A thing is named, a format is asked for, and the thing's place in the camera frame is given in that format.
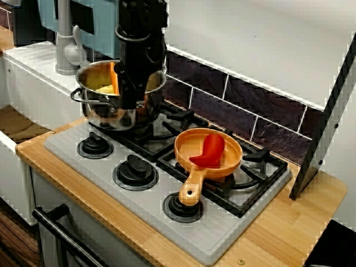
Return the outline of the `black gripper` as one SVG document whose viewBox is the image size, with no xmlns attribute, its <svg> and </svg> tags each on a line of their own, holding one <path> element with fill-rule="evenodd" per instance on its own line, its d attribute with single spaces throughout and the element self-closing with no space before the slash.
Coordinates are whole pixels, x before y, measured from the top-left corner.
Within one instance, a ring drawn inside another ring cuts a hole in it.
<svg viewBox="0 0 356 267">
<path fill-rule="evenodd" d="M 118 66 L 120 99 L 123 110 L 144 106 L 145 89 L 149 76 L 161 69 L 166 57 L 163 35 L 153 35 L 143 42 L 122 42 Z"/>
</svg>

